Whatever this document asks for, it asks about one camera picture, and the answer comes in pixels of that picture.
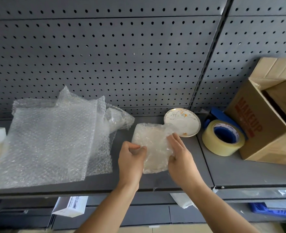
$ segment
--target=blue crate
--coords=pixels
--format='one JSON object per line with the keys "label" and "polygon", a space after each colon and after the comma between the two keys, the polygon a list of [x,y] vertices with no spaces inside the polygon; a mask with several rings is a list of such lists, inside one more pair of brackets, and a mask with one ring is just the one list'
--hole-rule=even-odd
{"label": "blue crate", "polygon": [[286,210],[270,210],[265,203],[249,203],[253,213],[280,216],[286,218]]}

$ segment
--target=gold rim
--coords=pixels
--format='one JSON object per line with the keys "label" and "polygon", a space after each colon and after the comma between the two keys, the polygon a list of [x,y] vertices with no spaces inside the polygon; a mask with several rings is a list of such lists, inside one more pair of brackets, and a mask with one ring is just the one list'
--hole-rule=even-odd
{"label": "gold rim", "polygon": [[186,111],[188,111],[188,112],[190,112],[192,115],[194,115],[196,118],[197,118],[197,121],[199,122],[199,128],[198,128],[198,130],[197,130],[197,132],[195,133],[195,134],[193,134],[193,135],[191,135],[191,136],[182,136],[182,135],[179,135],[180,137],[192,137],[192,136],[195,136],[195,135],[197,135],[198,134],[198,132],[200,131],[200,129],[201,129],[201,122],[200,122],[200,119],[198,118],[198,116],[195,114],[195,113],[193,113],[192,111],[190,111],[190,110],[188,110],[188,109],[183,109],[183,108],[174,108],[174,109],[170,109],[165,115],[164,115],[164,123],[166,123],[165,122],[165,118],[166,118],[166,115],[171,111],[171,110],[178,110],[178,109],[180,109],[180,110],[186,110]]}

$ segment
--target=hand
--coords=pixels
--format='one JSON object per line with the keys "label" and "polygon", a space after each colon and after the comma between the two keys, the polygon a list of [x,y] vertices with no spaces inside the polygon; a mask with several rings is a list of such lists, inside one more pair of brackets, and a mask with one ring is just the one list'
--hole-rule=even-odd
{"label": "hand", "polygon": [[198,185],[205,185],[196,167],[192,154],[185,147],[181,138],[173,133],[167,137],[173,149],[173,156],[169,157],[168,169],[172,180],[185,192]]}
{"label": "hand", "polygon": [[[137,150],[136,154],[132,154],[129,149]],[[139,189],[146,151],[146,146],[141,147],[129,141],[124,141],[118,159],[119,186],[128,186],[134,188],[135,191]]]}

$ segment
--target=cardboard box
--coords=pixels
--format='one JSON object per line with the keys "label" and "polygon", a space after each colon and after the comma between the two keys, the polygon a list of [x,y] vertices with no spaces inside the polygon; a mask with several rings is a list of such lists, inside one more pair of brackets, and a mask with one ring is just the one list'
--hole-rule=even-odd
{"label": "cardboard box", "polygon": [[286,58],[261,58],[225,113],[248,136],[243,159],[286,164]]}
{"label": "cardboard box", "polygon": [[75,217],[85,213],[88,196],[59,197],[52,214]]}

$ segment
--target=forearm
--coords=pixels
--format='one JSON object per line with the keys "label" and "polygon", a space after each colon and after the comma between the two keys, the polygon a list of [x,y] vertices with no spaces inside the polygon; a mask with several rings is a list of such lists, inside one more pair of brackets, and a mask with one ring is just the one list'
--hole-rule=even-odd
{"label": "forearm", "polygon": [[258,231],[204,183],[188,190],[187,195],[197,206],[214,233]]}
{"label": "forearm", "polygon": [[118,185],[75,233],[115,233],[130,206],[136,188]]}

